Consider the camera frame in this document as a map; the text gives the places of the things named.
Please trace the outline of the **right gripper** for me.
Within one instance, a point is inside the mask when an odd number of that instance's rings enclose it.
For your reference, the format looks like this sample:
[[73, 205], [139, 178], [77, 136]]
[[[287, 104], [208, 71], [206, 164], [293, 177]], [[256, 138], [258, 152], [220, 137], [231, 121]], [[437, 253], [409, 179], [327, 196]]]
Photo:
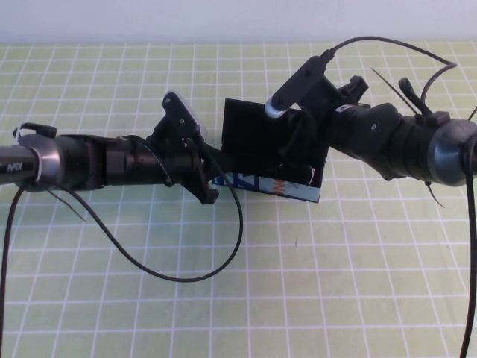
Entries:
[[281, 104], [298, 106], [296, 110], [289, 107], [279, 117], [291, 134], [279, 155], [284, 163], [295, 165], [291, 167], [292, 182], [314, 185], [316, 170], [310, 165], [326, 159], [326, 121], [341, 105], [358, 104], [367, 89], [363, 77], [356, 75], [342, 87], [336, 87], [323, 75], [305, 80], [294, 75], [280, 87]]

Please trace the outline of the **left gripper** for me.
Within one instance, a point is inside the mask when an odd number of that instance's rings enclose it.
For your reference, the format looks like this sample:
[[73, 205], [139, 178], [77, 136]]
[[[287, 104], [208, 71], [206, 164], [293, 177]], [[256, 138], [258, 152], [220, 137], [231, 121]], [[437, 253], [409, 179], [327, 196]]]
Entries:
[[214, 204], [218, 191], [209, 182], [221, 172], [232, 171], [232, 158], [203, 140], [169, 140], [152, 145], [153, 153], [163, 165], [171, 185], [180, 184], [202, 204]]

